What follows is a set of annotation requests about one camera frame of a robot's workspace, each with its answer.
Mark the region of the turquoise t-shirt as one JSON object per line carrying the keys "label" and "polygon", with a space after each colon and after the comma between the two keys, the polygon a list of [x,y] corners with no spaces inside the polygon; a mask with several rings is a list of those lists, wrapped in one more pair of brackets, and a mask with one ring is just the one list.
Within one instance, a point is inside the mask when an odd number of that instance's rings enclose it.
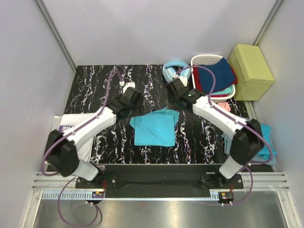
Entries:
{"label": "turquoise t-shirt", "polygon": [[130,126],[134,129],[134,145],[173,147],[179,115],[178,111],[163,108],[146,115],[132,117]]}

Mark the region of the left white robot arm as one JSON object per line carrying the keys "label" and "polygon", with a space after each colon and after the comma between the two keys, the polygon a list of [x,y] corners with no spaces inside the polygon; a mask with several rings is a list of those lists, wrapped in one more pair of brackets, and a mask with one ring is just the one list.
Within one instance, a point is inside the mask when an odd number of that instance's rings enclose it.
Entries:
{"label": "left white robot arm", "polygon": [[98,188],[103,181],[103,171],[96,165],[78,157],[78,151],[95,135],[130,117],[143,113],[143,94],[128,87],[123,94],[107,101],[96,113],[65,132],[53,130],[48,136],[44,161],[63,177],[75,176]]}

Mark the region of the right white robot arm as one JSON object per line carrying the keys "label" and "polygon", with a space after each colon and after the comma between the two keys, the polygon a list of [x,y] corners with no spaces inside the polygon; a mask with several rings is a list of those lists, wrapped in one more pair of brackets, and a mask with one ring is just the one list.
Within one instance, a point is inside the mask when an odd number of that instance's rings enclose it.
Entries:
{"label": "right white robot arm", "polygon": [[203,92],[189,90],[179,78],[165,86],[175,105],[208,120],[232,140],[230,156],[220,166],[219,174],[215,177],[220,188],[227,188],[233,182],[232,177],[265,145],[259,121],[247,121],[224,110]]}

